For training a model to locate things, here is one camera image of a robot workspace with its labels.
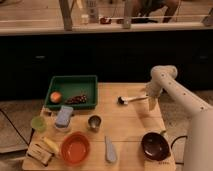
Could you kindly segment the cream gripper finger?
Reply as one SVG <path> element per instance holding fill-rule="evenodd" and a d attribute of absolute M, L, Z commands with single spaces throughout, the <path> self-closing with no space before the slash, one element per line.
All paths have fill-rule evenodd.
<path fill-rule="evenodd" d="M 153 110 L 157 104 L 157 99 L 153 97 L 148 98 L 149 110 Z"/>

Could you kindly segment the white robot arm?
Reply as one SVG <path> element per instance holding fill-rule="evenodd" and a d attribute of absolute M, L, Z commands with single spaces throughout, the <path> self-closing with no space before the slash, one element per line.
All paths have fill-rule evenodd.
<path fill-rule="evenodd" d="M 213 106 L 176 81 L 173 65 L 154 66 L 146 85 L 149 98 L 165 90 L 191 117 L 185 142 L 182 171 L 213 171 Z"/>

